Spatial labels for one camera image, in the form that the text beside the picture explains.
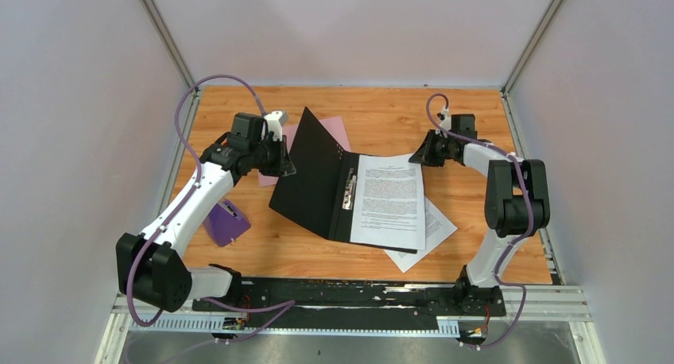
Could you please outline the red folder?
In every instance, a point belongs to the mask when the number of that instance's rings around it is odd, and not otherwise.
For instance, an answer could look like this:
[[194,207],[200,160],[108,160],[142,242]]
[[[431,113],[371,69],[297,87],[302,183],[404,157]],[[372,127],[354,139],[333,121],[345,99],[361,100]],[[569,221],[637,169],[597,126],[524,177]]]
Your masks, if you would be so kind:
[[356,244],[351,221],[360,155],[346,151],[304,109],[290,150],[296,173],[277,181],[270,208],[321,238]]

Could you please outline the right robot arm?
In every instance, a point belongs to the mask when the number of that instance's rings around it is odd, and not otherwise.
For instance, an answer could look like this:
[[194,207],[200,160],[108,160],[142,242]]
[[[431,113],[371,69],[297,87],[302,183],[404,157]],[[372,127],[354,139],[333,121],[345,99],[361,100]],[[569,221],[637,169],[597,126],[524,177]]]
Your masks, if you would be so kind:
[[505,268],[550,220],[546,168],[541,160],[521,159],[478,138],[473,114],[437,114],[431,120],[436,129],[427,132],[410,162],[442,167],[455,161],[486,178],[486,235],[445,300],[468,315],[494,311],[502,300]]

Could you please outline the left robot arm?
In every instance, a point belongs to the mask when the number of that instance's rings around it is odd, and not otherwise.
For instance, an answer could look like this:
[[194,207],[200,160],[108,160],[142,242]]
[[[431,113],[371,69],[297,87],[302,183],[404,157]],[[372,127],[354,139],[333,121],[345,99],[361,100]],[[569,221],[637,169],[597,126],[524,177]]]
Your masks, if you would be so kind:
[[140,300],[174,312],[187,300],[205,297],[225,311],[242,304],[244,292],[232,269],[189,269],[182,257],[211,210],[250,171],[275,177],[295,173],[283,133],[287,121],[281,110],[236,114],[231,130],[198,157],[191,178],[163,212],[139,234],[122,235],[115,250],[119,290],[128,305]]

